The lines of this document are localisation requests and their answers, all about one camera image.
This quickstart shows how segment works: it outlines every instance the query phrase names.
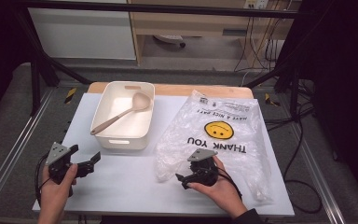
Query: white cabinet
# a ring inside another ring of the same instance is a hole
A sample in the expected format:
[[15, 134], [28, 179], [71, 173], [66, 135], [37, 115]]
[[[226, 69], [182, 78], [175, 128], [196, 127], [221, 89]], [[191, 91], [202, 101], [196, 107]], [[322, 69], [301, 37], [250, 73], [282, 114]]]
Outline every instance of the white cabinet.
[[[127, 3], [126, 0], [87, 2]], [[29, 10], [42, 46], [50, 57], [135, 60], [128, 12]]]

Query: plastic ladle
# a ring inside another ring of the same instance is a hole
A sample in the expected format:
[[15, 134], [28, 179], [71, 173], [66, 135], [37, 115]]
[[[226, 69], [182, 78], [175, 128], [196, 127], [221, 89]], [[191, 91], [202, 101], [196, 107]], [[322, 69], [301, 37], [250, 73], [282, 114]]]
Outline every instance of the plastic ladle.
[[91, 135], [100, 133], [101, 131], [103, 131], [107, 127], [109, 127], [111, 124], [116, 122], [118, 119], [121, 119], [123, 116], [130, 113], [131, 111], [138, 111], [138, 110], [146, 109], [150, 106], [150, 104], [151, 104], [151, 99], [149, 96], [147, 96], [146, 94], [144, 94], [142, 92], [136, 92], [132, 96], [132, 108], [130, 108], [130, 109], [122, 112], [121, 114], [115, 116], [114, 118], [109, 119], [109, 120], [105, 121], [104, 123], [98, 125], [91, 131]]

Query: finger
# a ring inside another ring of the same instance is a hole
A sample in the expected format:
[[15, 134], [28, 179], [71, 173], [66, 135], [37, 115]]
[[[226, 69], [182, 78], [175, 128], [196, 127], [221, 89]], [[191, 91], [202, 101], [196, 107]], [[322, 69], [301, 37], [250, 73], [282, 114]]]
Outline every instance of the finger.
[[61, 182], [61, 185], [64, 186], [65, 188], [70, 188], [72, 182], [76, 177], [76, 174], [77, 174], [77, 164], [72, 164], [71, 167], [69, 167], [68, 171], [66, 172], [65, 177]]
[[42, 183], [44, 183], [45, 181], [47, 181], [49, 179], [49, 174], [48, 174], [48, 166], [45, 165], [43, 167], [43, 171], [42, 171]]
[[203, 184], [200, 183], [188, 183], [187, 184], [191, 189], [194, 189], [196, 191], [198, 191], [199, 193], [203, 193], [208, 195], [210, 192], [210, 187], [207, 187]]
[[213, 156], [214, 163], [216, 163], [216, 166], [219, 167], [222, 170], [225, 170], [225, 165], [222, 161], [219, 160], [216, 156]]

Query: wooden table edge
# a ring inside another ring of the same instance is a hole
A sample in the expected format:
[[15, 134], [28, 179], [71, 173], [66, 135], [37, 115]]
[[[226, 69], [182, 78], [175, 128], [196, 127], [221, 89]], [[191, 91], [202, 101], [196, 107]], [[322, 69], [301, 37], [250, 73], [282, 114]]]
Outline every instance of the wooden table edge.
[[[93, 82], [89, 85], [87, 93], [103, 93], [109, 82]], [[153, 84], [156, 95], [188, 96], [193, 90], [199, 91], [209, 97], [222, 98], [247, 98], [253, 99], [253, 93], [249, 88], [229, 86], [204, 86], [204, 85], [176, 85]]]

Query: yellow smiley face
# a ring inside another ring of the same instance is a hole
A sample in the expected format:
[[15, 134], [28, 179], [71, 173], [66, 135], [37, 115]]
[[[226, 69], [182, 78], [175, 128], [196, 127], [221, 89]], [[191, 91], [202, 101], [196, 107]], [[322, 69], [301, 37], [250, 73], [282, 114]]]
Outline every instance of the yellow smiley face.
[[229, 139], [234, 135], [232, 127], [224, 121], [214, 121], [205, 125], [205, 132], [212, 138]]

